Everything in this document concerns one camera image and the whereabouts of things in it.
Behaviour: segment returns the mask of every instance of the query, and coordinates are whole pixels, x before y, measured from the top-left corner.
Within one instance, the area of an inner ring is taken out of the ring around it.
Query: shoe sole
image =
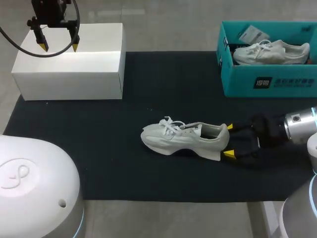
[[[160,148],[156,148],[153,147],[151,145],[148,145],[147,143],[145,143],[143,141],[143,143],[151,150],[162,154],[162,155],[172,155],[175,152],[181,150],[181,149],[175,149],[175,150],[165,150],[165,149],[160,149]],[[220,152],[216,152],[216,151],[209,151],[209,150],[205,150],[205,149],[201,149],[201,148],[195,148],[195,149],[191,149],[188,148],[192,151],[194,151],[197,155],[199,155],[200,157],[203,157],[205,159],[209,159],[209,160],[215,160],[215,161],[220,161]]]
[[[240,61],[237,61],[237,60],[236,60],[236,62],[239,65],[270,65],[269,63],[266,63],[266,64],[264,64],[264,63],[243,63],[243,62],[240,62]],[[305,63],[285,63],[285,64],[272,64],[272,65],[295,65],[295,64],[305,64]]]

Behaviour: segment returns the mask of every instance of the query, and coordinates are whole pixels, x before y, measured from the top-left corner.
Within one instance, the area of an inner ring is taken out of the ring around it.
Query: black cable
[[[79,16],[79,10],[78,10],[78,6],[77,6],[77,2],[76,0],[73,0],[74,2],[74,7],[76,10],[76,16],[77,16],[77,26],[76,26],[76,30],[75,30],[75,35],[73,37],[73,39],[71,40],[71,42],[69,43],[68,46],[66,46],[65,49],[61,50],[60,52],[51,54],[51,55],[38,55],[38,54],[34,54],[32,52],[29,52],[23,48],[21,48],[20,46],[18,46],[13,40],[11,40],[11,38],[3,31],[3,29],[0,27],[0,33],[3,34],[3,36],[14,46],[16,47],[18,50],[22,51],[23,53],[26,53],[27,55],[30,56],[34,56],[34,57],[39,57],[39,58],[49,58],[49,57],[54,57],[54,56],[58,56],[62,53],[64,53],[65,51],[67,51],[76,41],[76,38],[78,36],[78,32],[79,32],[79,25],[80,25],[80,16]]]

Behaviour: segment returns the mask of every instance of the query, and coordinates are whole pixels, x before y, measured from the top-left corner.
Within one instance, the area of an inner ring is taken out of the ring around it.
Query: shoelace
[[[165,117],[165,118],[167,120],[162,119],[159,121],[159,125],[165,126],[163,130],[163,135],[170,134],[171,132],[180,133],[182,131],[182,129],[179,128],[179,126],[175,125],[175,123],[180,123],[182,125],[185,125],[184,122],[179,120],[173,121],[170,117]]]
[[[270,44],[271,41],[269,40],[261,40],[259,43],[255,43],[251,45],[248,50],[254,51],[256,53],[254,59],[256,59],[259,54],[264,50],[270,50],[272,46],[267,46],[267,44]]]

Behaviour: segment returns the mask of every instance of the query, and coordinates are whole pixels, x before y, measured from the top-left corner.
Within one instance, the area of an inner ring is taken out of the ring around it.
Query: shoe heel
[[[210,151],[210,150],[201,149],[201,148],[196,148],[194,151],[200,157],[203,157],[209,160],[220,161],[220,152]]]

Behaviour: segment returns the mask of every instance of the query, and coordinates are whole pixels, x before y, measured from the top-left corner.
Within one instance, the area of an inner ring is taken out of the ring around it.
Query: paper tag
[[[262,40],[269,39],[269,35],[260,31],[258,28],[250,25],[245,32],[243,32],[242,36],[239,38],[240,41],[247,43],[249,45],[253,45],[254,43],[258,43]]]

